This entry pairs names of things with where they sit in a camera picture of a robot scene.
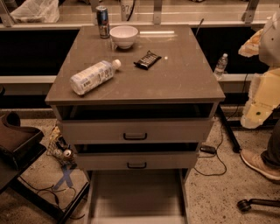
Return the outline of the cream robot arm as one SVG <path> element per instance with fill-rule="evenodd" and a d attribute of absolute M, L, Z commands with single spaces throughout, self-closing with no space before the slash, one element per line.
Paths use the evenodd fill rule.
<path fill-rule="evenodd" d="M 238 53 L 248 58 L 257 55 L 269 66 L 267 72 L 254 74 L 242 111 L 241 126 L 255 129 L 280 105 L 280 10 L 241 46 Z"/>

